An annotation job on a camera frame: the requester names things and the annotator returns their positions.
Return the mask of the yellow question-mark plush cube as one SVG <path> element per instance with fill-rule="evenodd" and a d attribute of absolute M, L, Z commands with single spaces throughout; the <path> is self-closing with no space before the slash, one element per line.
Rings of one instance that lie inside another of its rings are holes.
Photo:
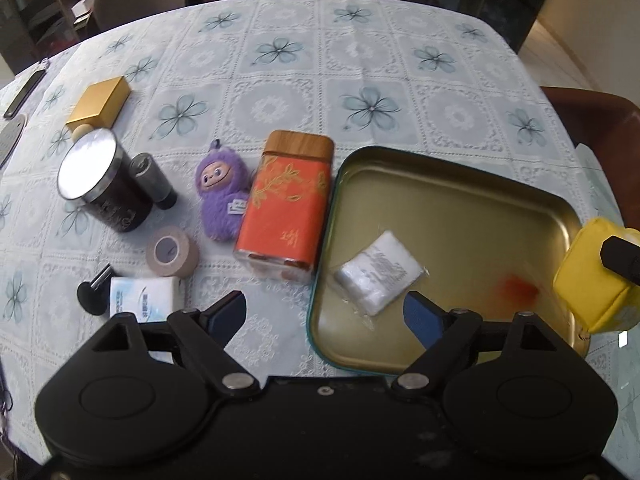
<path fill-rule="evenodd" d="M 603 217 L 578 232 L 555 273 L 553 289 L 590 334 L 631 330 L 639 324 L 639 279 L 605 269 L 602 243 L 618 236 L 639 246 L 639 232 Z"/>

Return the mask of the white tissue pack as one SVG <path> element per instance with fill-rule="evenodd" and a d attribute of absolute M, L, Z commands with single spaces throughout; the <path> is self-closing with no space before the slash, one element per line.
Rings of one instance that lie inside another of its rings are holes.
<path fill-rule="evenodd" d="M 112 278 L 110 317 L 132 313 L 139 323 L 163 322 L 184 307 L 180 278 Z"/>

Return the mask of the beige tape roll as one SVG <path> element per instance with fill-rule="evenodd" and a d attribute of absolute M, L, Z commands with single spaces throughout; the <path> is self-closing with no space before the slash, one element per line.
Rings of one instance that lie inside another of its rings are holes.
<path fill-rule="evenodd" d="M 200 251 L 186 231 L 178 226 L 164 226 L 146 243 L 145 260 L 161 278 L 188 278 L 198 266 Z"/>

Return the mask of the white gauze packet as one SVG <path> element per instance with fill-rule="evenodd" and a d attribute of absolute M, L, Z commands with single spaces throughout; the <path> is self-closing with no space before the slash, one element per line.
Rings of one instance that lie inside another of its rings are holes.
<path fill-rule="evenodd" d="M 373 318 L 428 274 L 392 231 L 384 231 L 356 256 L 332 270 L 330 280 L 361 315 Z"/>

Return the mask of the black plush doll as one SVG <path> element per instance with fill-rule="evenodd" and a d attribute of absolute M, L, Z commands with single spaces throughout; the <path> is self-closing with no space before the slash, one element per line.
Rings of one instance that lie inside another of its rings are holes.
<path fill-rule="evenodd" d="M 78 285 L 77 299 L 87 313 L 100 316 L 107 312 L 110 307 L 111 280 L 116 276 L 114 268 L 107 264 L 91 281 Z"/>

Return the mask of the purple plush monster doll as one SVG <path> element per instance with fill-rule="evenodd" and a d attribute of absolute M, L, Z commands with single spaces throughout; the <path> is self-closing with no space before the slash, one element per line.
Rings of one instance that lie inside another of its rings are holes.
<path fill-rule="evenodd" d="M 196 168 L 194 183 L 205 235 L 216 242 L 235 240 L 250 196 L 250 170 L 242 157 L 213 140 Z"/>

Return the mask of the small dark tube bottle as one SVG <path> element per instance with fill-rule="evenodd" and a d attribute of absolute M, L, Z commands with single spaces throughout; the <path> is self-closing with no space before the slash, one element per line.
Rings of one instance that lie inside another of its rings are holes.
<path fill-rule="evenodd" d="M 134 156 L 129 173 L 157 208 L 167 210 L 175 206 L 178 194 L 151 154 Z"/>

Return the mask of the gold metal tray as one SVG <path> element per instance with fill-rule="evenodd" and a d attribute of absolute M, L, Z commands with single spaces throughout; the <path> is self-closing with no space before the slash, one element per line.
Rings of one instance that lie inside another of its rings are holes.
<path fill-rule="evenodd" d="M 422 353 L 393 301 L 368 318 L 334 285 L 337 268 L 393 233 L 422 266 L 413 289 L 488 321 L 537 313 L 579 354 L 589 338 L 552 282 L 582 224 L 562 197 L 456 162 L 368 146 L 335 178 L 307 316 L 311 347 L 350 372 L 396 374 Z"/>

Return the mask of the brown leather chair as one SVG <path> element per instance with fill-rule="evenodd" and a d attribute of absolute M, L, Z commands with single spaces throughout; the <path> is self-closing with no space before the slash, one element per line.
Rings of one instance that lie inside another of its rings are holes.
<path fill-rule="evenodd" d="M 622 96 L 593 90 L 544 87 L 575 145 L 596 155 L 626 226 L 639 227 L 639 107 Z"/>

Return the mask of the orange tea tin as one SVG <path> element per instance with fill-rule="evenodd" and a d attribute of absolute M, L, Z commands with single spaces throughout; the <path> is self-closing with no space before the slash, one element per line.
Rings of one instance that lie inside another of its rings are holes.
<path fill-rule="evenodd" d="M 328 136 L 268 136 L 234 246 L 235 258 L 260 278 L 307 284 L 314 276 L 333 155 Z"/>

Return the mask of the white floral lace tablecloth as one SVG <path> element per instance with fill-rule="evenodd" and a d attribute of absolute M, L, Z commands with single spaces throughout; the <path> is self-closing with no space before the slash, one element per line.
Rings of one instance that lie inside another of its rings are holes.
<path fill-rule="evenodd" d="M 114 130 L 148 152 L 179 194 L 117 234 L 58 195 L 66 119 L 85 88 L 125 77 Z M 143 275 L 148 237 L 173 224 L 201 259 L 186 302 L 230 289 L 248 300 L 229 350 L 259 378 L 331 376 L 306 337 L 310 290 L 255 278 L 203 233 L 196 166 L 213 140 L 260 157 L 276 129 L 332 138 L 335 157 L 380 144 L 433 155 L 564 197 L 579 218 L 617 219 L 600 164 L 582 158 L 538 84 L 485 22 L 394 0 L 222 0 L 136 21 L 57 55 L 25 105 L 28 121 L 1 173 L 1 364 L 12 396 L 8 436 L 48 456 L 32 407 L 43 384 L 99 327 L 80 282 L 104 266 Z"/>

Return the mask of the black can silver lid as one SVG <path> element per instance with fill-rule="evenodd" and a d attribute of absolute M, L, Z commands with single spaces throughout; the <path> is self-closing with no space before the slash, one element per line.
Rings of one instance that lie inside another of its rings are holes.
<path fill-rule="evenodd" d="M 63 200 L 81 206 L 115 232 L 141 226 L 153 207 L 130 176 L 131 159 L 110 129 L 93 129 L 64 155 L 56 187 Z"/>

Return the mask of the small cream ball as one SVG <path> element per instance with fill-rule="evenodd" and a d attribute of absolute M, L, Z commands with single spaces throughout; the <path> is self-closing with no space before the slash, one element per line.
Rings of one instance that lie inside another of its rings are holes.
<path fill-rule="evenodd" d="M 93 132 L 96 128 L 90 124 L 82 124 L 77 126 L 72 132 L 72 143 L 77 143 L 80 139 L 86 136 L 88 133 Z"/>

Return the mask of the gold cardboard box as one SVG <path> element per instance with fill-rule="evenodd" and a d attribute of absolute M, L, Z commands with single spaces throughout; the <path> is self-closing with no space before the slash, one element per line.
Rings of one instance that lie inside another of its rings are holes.
<path fill-rule="evenodd" d="M 72 131 L 81 125 L 111 129 L 130 92 L 124 76 L 90 84 L 66 119 L 66 127 Z"/>

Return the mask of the grey round trivet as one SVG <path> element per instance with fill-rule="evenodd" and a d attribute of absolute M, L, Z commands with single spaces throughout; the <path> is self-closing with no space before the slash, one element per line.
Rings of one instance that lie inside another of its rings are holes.
<path fill-rule="evenodd" d="M 17 114 L 10 119 L 0 132 L 0 168 L 6 164 L 17 146 L 27 122 L 25 114 Z"/>

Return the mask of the wooden bookshelf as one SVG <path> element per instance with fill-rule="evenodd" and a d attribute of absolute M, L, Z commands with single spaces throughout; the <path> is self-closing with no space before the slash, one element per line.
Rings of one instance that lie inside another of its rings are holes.
<path fill-rule="evenodd" d="M 1 0 L 1 55 L 15 73 L 98 32 L 93 0 Z"/>

